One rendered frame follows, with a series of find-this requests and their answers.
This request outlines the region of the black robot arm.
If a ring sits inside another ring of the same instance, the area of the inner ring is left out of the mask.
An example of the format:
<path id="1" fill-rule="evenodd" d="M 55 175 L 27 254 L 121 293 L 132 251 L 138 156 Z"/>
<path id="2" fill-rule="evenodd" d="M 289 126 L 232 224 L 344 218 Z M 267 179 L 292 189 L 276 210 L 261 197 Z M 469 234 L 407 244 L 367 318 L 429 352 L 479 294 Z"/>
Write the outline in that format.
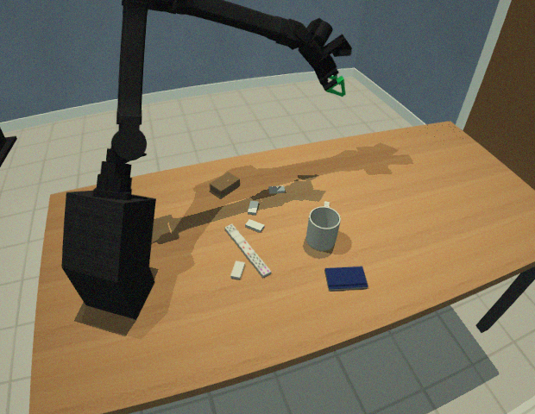
<path id="1" fill-rule="evenodd" d="M 324 52 L 318 63 L 326 72 L 336 67 L 331 53 L 334 57 L 351 55 L 352 46 L 343 34 L 324 46 L 333 29 L 321 18 L 310 22 L 306 28 L 301 22 L 271 16 L 224 0 L 122 0 L 122 5 L 124 12 L 116 114 L 116 124 L 119 124 L 121 131 L 118 130 L 119 133 L 117 131 L 116 136 L 112 137 L 112 149 L 107 148 L 106 161 L 102 161 L 97 187 L 93 190 L 93 197 L 96 198 L 130 200 L 131 165 L 125 163 L 147 155 L 144 153 L 147 140 L 140 131 L 140 125 L 148 9 L 196 16 L 265 36 L 292 50 L 298 47 L 309 63 L 318 60 Z"/>

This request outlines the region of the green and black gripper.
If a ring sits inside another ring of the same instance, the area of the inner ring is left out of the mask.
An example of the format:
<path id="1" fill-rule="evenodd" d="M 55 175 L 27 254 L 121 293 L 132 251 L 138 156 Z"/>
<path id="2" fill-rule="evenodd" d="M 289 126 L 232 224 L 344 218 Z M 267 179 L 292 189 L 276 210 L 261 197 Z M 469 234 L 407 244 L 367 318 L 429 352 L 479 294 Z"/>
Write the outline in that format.
<path id="1" fill-rule="evenodd" d="M 324 52 L 322 53 L 321 57 L 318 60 L 309 64 L 314 69 L 315 73 L 317 74 L 320 84 L 324 87 L 324 90 L 326 92 L 333 93 L 340 97 L 343 97 L 345 95 L 343 76 L 337 78 L 337 74 L 338 74 L 337 67 L 333 68 L 329 72 L 326 72 L 324 68 L 318 63 L 323 58 L 323 56 L 324 56 Z M 328 78 L 332 79 L 329 83 L 328 83 Z M 342 92 L 335 91 L 332 89 L 337 85 L 341 85 Z"/>

